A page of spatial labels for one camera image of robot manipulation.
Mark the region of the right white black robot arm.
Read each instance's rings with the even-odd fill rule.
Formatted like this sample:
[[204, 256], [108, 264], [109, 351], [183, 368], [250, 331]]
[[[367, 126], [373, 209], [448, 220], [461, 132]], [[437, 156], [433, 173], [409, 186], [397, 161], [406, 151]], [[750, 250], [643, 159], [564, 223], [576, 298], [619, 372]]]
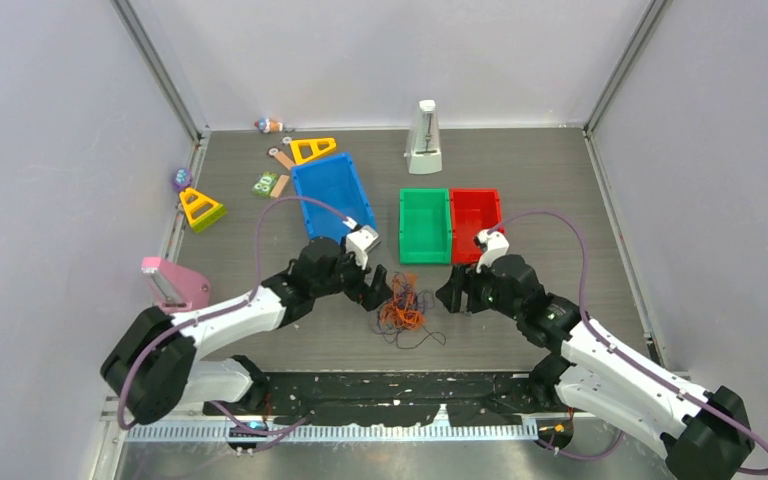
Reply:
[[549, 293], [535, 270], [508, 254], [491, 266], [456, 265], [435, 293], [447, 311], [492, 310], [548, 355], [530, 373], [544, 410], [584, 410], [637, 439], [677, 479], [730, 479], [756, 446], [742, 398], [689, 382], [583, 321], [572, 301]]

